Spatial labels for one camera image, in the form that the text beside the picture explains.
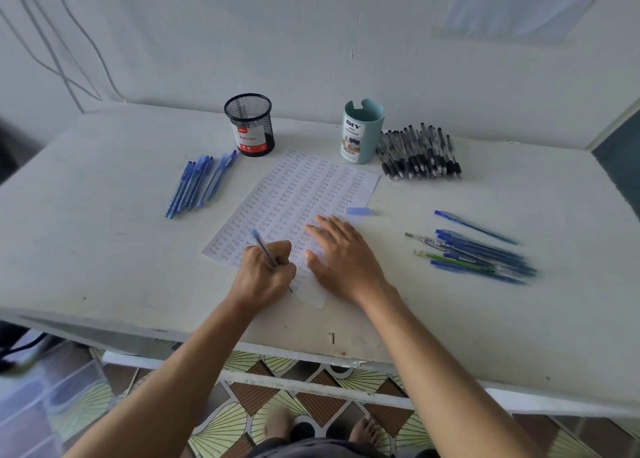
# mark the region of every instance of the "black mesh pen holder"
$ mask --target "black mesh pen holder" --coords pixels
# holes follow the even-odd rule
[[[238,151],[245,156],[264,156],[276,146],[271,129],[271,101],[260,94],[246,93],[230,98],[225,114],[234,125]]]

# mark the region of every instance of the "tabletop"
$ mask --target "tabletop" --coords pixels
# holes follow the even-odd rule
[[[273,130],[271,154],[240,155],[215,202],[169,220],[186,161],[234,148],[227,117],[130,104],[81,116],[0,187],[0,311],[140,334],[193,332],[235,274],[202,250],[282,153],[346,162],[338,125],[273,119]],[[456,146],[460,182],[378,181],[369,203],[376,215],[358,228],[388,280],[478,379],[640,402],[640,225],[630,206],[588,152]],[[379,164],[361,168],[382,174]],[[435,209],[521,241],[539,276],[513,286],[415,257],[426,246],[405,231],[450,228],[500,245]],[[323,291],[315,281],[302,290]],[[390,361],[366,317],[334,297],[317,309],[286,295],[241,341]]]

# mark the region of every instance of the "paper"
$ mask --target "paper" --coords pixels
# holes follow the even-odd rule
[[[592,0],[451,0],[445,28],[487,38],[564,40]]]
[[[304,250],[322,253],[321,247],[305,232],[305,224],[314,223],[316,214],[343,217],[347,207],[366,207],[378,178],[368,171],[290,149],[244,199],[202,253],[218,263],[237,268],[244,248],[255,245],[249,232],[251,228],[256,228],[266,242],[290,240],[289,260],[298,267],[291,288],[298,298],[322,309],[326,296],[296,291],[312,276],[305,263]]]

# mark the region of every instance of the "bare foot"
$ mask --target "bare foot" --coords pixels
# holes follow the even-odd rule
[[[277,407],[269,413],[264,427],[264,438],[289,439],[293,418],[286,407]]]
[[[378,424],[370,416],[363,416],[351,430],[349,441],[378,447]]]

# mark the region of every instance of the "person's left arm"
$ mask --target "person's left arm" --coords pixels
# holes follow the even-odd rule
[[[280,264],[269,268],[256,246],[244,250],[225,300],[148,380],[87,431],[65,458],[177,458],[204,410],[227,357],[263,308],[296,275],[291,243],[268,244]]]

